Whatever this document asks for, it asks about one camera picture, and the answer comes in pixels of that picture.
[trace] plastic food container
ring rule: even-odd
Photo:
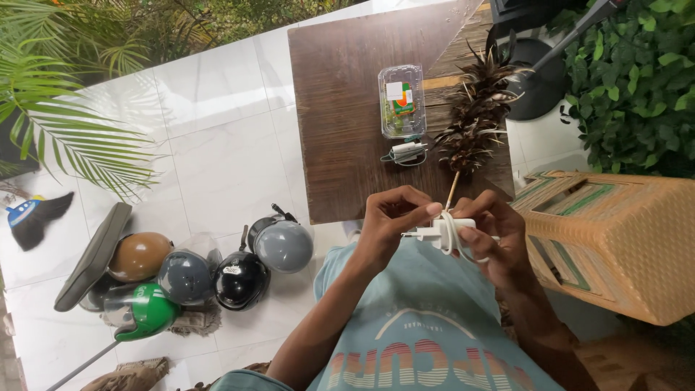
[[[399,65],[379,72],[379,98],[384,137],[407,138],[425,133],[425,91],[419,65]]]

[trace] ivy leaves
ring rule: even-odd
[[[566,99],[596,170],[658,166],[667,152],[695,159],[695,22],[689,23],[689,3],[695,4],[631,1],[566,50],[572,78]],[[556,19],[554,31],[582,17],[569,16]]]

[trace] fingernail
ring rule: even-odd
[[[459,230],[459,236],[463,238],[463,240],[470,243],[477,238],[477,232],[468,227],[461,227]]]
[[[442,206],[441,206],[441,204],[440,204],[439,202],[433,202],[433,203],[429,204],[429,205],[425,208],[425,210],[427,210],[427,213],[428,213],[430,216],[436,216],[436,215],[438,215],[438,214],[441,213]]]

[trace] woven storage box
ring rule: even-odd
[[[665,326],[695,312],[695,181],[548,171],[512,206],[545,287]]]

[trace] dark wooden tabletop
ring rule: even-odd
[[[458,0],[288,32],[313,224],[363,218],[370,194],[403,184],[426,192],[435,201],[446,202],[454,173],[438,164],[434,151],[417,167],[379,160],[403,140],[391,141],[382,136],[377,75],[385,67],[420,64],[427,74],[425,78],[431,79],[425,83],[426,89],[436,92],[439,86],[450,85],[450,79],[456,77],[450,63],[459,59],[465,63],[472,58],[468,50],[458,48],[460,42],[454,45],[452,40],[460,40],[470,31],[475,38],[471,45],[480,47],[478,41],[484,42],[487,35],[484,31],[491,22],[489,4],[481,3]],[[461,53],[447,51],[450,43]],[[438,63],[440,56],[449,63]],[[430,111],[434,114],[436,106],[442,106],[440,99],[430,95],[425,93],[428,127]],[[441,122],[448,112],[441,107],[439,111]],[[497,191],[506,200],[513,197],[506,145],[498,148],[495,158],[483,169],[459,180],[455,199],[474,198],[485,189]]]

